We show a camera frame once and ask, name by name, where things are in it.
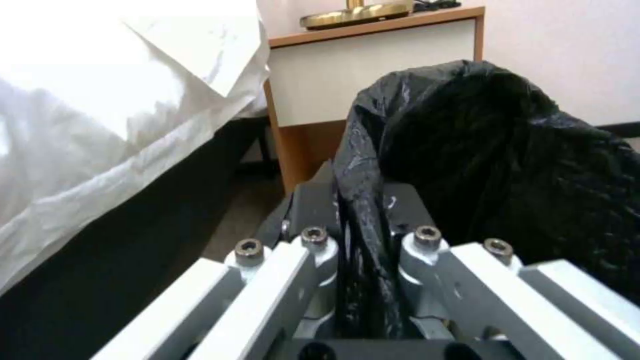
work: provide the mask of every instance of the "white drawer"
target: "white drawer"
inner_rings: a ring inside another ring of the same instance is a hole
[[[278,125],[346,119],[356,94],[389,72],[473,59],[474,35],[471,19],[274,49]]]

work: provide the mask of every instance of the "bed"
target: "bed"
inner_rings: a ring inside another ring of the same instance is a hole
[[[197,258],[264,133],[244,5],[0,25],[0,357],[87,358]]]

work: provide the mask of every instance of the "black plastic bag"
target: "black plastic bag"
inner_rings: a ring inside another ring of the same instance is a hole
[[[416,187],[450,244],[502,238],[525,263],[565,258],[640,304],[638,154],[507,70],[455,61],[384,76],[355,99],[334,172],[351,225],[345,336],[412,336],[389,180]]]

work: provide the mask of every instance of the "white bed sheet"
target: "white bed sheet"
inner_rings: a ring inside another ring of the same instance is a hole
[[[260,102],[268,44],[245,5],[0,25],[0,295]]]

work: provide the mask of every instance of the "bolt head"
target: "bolt head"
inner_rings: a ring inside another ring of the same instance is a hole
[[[309,249],[323,248],[328,239],[326,229],[319,226],[306,227],[302,230],[300,237],[302,238],[302,245]]]
[[[239,241],[234,248],[236,261],[240,265],[253,266],[264,259],[262,242],[258,239],[244,239]]]
[[[416,244],[424,249],[436,251],[440,248],[442,233],[437,227],[431,225],[418,226],[413,232]]]
[[[511,264],[513,247],[506,241],[496,238],[488,238],[483,243],[484,248],[496,259],[505,265]]]

